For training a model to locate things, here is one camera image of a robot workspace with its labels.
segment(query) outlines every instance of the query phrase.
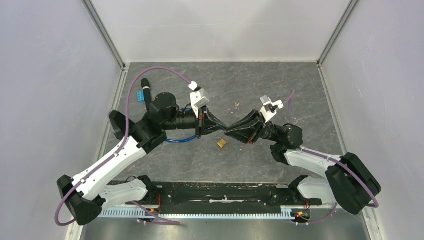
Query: padlock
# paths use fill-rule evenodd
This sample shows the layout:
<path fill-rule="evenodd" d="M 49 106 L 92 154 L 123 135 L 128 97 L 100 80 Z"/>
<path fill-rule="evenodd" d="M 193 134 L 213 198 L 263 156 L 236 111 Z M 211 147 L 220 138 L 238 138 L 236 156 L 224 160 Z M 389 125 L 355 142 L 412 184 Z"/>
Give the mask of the padlock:
<path fill-rule="evenodd" d="M 219 136 L 215 137 L 215 143 L 218 144 L 220 148 L 223 148 L 227 144 L 227 142 Z"/>

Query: gray tabletop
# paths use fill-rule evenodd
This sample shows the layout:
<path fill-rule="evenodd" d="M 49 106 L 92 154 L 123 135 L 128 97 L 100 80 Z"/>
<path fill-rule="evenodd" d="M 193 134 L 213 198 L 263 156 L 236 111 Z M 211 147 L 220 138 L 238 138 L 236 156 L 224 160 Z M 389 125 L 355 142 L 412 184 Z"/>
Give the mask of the gray tabletop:
<path fill-rule="evenodd" d="M 260 97 L 267 95 L 273 101 L 284 100 L 295 89 L 293 123 L 303 129 L 304 146 L 331 154 L 342 153 L 317 65 L 313 62 L 131 63 L 118 106 L 120 112 L 125 113 L 126 97 L 133 79 L 152 66 L 171 67 L 196 81 L 209 92 L 209 110 L 228 126 L 253 109 L 259 110 L 262 106 Z M 187 84 L 172 73 L 154 70 L 144 77 L 150 81 L 153 97 L 169 92 L 176 96 L 180 107 L 190 102 Z M 145 105 L 137 101 L 137 91 L 141 90 L 141 82 L 138 82 L 131 93 L 129 116 L 134 122 L 146 113 Z M 286 124 L 288 116 L 285 107 L 272 122 Z M 193 135 L 194 130 L 167 131 L 169 139 Z M 215 137 L 224 138 L 228 144 L 220 148 Z M 109 136 L 107 150 L 117 143 L 115 136 Z M 187 143 L 165 142 L 115 179 L 148 175 L 152 181 L 165 182 L 290 183 L 299 175 L 313 175 L 304 169 L 276 162 L 271 156 L 272 144 L 260 139 L 253 145 L 246 145 L 224 136 L 222 131 Z"/>

